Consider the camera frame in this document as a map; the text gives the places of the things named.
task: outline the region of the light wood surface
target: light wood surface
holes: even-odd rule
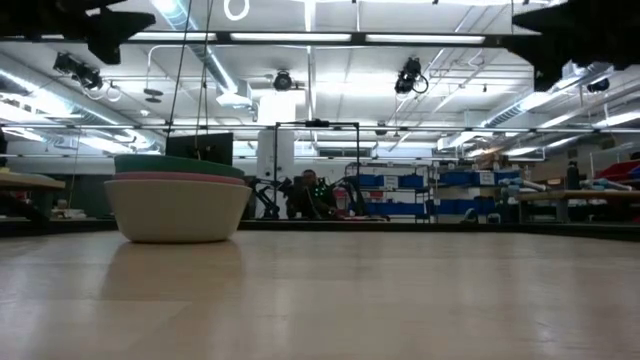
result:
[[[518,201],[560,199],[640,199],[640,191],[558,190],[518,194],[515,198]]]
[[[523,234],[2,239],[0,359],[638,359],[639,259]]]
[[[39,175],[0,172],[0,189],[2,189],[2,187],[64,189],[65,183]]]

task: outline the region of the ceiling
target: ceiling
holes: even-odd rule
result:
[[[157,24],[150,30],[171,30],[162,13],[152,0],[135,0],[113,6],[114,10],[150,12],[156,15]],[[175,0],[153,0],[156,2]],[[534,10],[547,6],[548,1],[531,1],[528,5],[504,4],[500,0],[441,0],[432,1],[351,1],[317,2],[315,4],[314,31],[380,31],[380,32],[441,32],[474,34],[522,32],[511,27],[512,13]],[[469,4],[502,3],[495,6],[471,6]],[[305,31],[305,2],[294,0],[250,0],[250,11],[240,21],[230,21],[223,11],[223,1],[215,0],[209,30],[241,31]],[[242,0],[231,1],[231,11],[239,13]],[[193,21],[204,30],[207,23],[207,0],[193,0]],[[158,48],[150,58],[153,45],[123,45],[122,64],[105,66],[82,44],[27,44],[0,43],[0,52],[28,65],[31,69],[55,79],[77,92],[80,86],[68,77],[52,69],[57,53],[71,53],[77,59],[99,68],[105,80],[122,90],[117,102],[106,97],[97,100],[101,105],[115,110],[124,117],[142,124],[163,124],[171,118],[172,109],[176,124],[251,125],[254,118],[247,110],[222,107],[216,101],[215,82],[209,79],[207,104],[201,96],[203,63],[186,49],[181,61],[182,48]],[[273,93],[270,76],[278,70],[288,70],[293,79],[302,85],[301,90],[289,95],[297,101],[296,118],[308,118],[305,88],[308,87],[308,53],[306,47],[285,46],[219,46],[215,54],[226,71],[235,79],[249,82],[254,101]],[[429,91],[421,97],[402,102],[395,96],[393,86],[398,71],[408,57],[419,57],[423,69],[430,66]],[[466,111],[500,110],[532,91],[533,68],[524,60],[502,49],[465,48],[402,48],[317,47],[315,50],[315,88],[317,92],[315,117],[340,122],[360,122],[374,126],[384,121],[402,126],[463,126],[469,124]],[[181,81],[176,83],[178,75]],[[624,88],[636,81],[638,69],[633,67],[611,77],[611,89]],[[149,96],[145,88],[164,92],[162,102],[145,101]],[[582,102],[578,91],[569,91],[555,100],[535,109],[547,118],[597,101],[605,96],[584,95]],[[255,131],[237,131],[238,138],[256,138]],[[320,134],[330,138],[329,134]],[[417,133],[411,141],[435,141],[440,133]]]

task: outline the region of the stacked bowl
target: stacked bowl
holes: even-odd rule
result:
[[[105,187],[118,228],[135,243],[202,243],[238,228],[251,189],[231,166],[155,155],[115,157]]]

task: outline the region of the workbench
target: workbench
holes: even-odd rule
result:
[[[569,222],[569,200],[615,200],[624,202],[640,202],[640,191],[598,191],[598,190],[557,190],[536,193],[524,193],[515,196],[520,205],[520,223],[529,219],[529,203],[535,201],[551,201],[555,203],[556,220]]]
[[[0,205],[6,206],[11,212],[24,216],[33,222],[44,223],[49,220],[51,214],[51,196],[43,196],[31,205],[16,199],[10,192],[53,193],[64,190],[65,186],[63,181],[53,180],[42,175],[0,172]]]

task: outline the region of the pink bowl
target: pink bowl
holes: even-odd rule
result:
[[[125,172],[113,175],[114,180],[186,180],[229,185],[245,185],[244,180],[218,175],[179,172]]]

